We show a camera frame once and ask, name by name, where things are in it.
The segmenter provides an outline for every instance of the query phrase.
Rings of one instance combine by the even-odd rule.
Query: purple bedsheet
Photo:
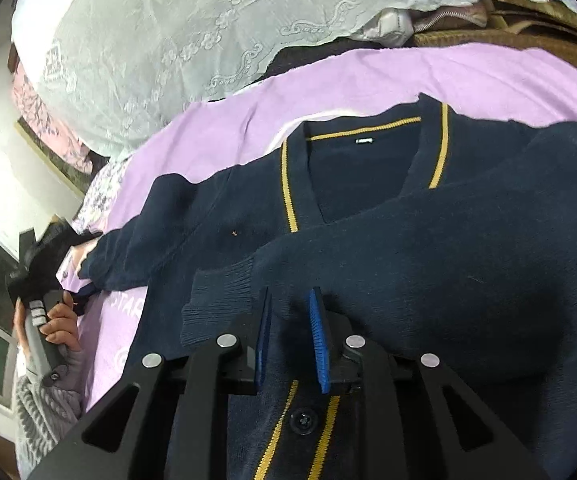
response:
[[[473,118],[531,126],[577,121],[577,69],[543,50],[487,44],[353,50],[223,101],[191,105],[135,153],[107,229],[123,226],[140,212],[161,174],[180,173],[200,182],[264,155],[299,118],[374,115],[414,102],[421,92]],[[82,347],[89,355],[86,409],[119,379],[145,294],[145,288],[104,292],[88,306],[80,323]]]

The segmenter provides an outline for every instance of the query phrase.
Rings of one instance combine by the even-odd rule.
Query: pink floral fabric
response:
[[[18,63],[13,79],[12,100],[22,118],[44,144],[76,170],[91,173],[92,162],[86,159],[88,147],[67,124],[49,113],[21,63]]]

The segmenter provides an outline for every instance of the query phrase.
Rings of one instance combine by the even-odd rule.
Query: v-neck collar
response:
[[[394,197],[399,198],[436,187],[439,183],[447,153],[447,105],[420,94],[416,103],[396,105],[377,116],[300,124],[282,144],[280,155],[282,191],[290,232],[326,224],[309,171],[308,142],[360,135],[409,123],[419,123],[419,148],[400,192]]]

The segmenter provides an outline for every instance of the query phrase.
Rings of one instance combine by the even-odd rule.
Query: white lace cloth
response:
[[[37,90],[92,150],[123,158],[188,103],[251,83],[285,46],[348,36],[387,7],[474,1],[75,0]]]

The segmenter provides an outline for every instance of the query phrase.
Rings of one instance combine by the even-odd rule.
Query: cable knit sleeve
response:
[[[28,478],[82,414],[81,397],[74,387],[81,372],[83,352],[69,352],[67,359],[69,375],[56,386],[45,388],[30,369],[16,384],[15,454],[22,480]]]

